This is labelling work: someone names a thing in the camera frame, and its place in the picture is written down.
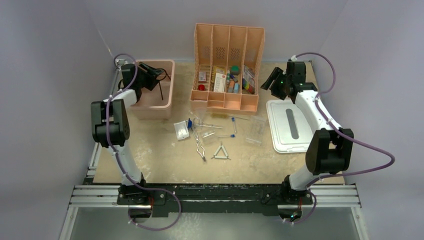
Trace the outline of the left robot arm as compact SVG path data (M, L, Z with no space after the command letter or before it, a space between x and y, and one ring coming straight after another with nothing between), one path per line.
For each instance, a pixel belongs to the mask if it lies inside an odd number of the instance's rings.
M152 91L160 84L160 75L165 73L161 68L151 67L143 62L126 63L120 67L123 88L107 99L94 101L90 105L91 132L96 143L115 158L120 170L120 194L128 196L138 205L149 199L150 188L137 167L132 156L128 140L131 130L127 108L138 103L142 89Z

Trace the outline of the small glass beaker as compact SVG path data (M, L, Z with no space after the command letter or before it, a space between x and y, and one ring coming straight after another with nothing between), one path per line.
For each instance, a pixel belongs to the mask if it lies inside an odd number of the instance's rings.
M200 136L203 143L206 145L211 144L217 140L217 133L215 130L204 131Z

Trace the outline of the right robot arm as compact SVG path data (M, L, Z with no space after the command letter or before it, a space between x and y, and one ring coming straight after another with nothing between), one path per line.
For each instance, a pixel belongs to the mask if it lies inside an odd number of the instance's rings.
M281 100L290 98L303 113L313 133L305 154L305 165L284 179L280 196L288 204L305 193L310 183L320 177L331 177L350 166L354 133L333 120L323 105L317 87L306 81L306 64L289 61L286 69L275 67L261 89Z

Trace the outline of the metal crucible tongs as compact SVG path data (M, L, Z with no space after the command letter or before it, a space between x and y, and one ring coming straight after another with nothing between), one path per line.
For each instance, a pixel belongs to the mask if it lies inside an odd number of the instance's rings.
M200 121L198 118L193 118L192 119L192 125L191 125L191 130L192 133L194 135L195 138L195 142L196 142L196 152L200 155L201 159L203 160L203 162L206 162L206 156L205 156L205 148L203 147L201 141L200 141L200 136L197 130L197 124L199 124Z

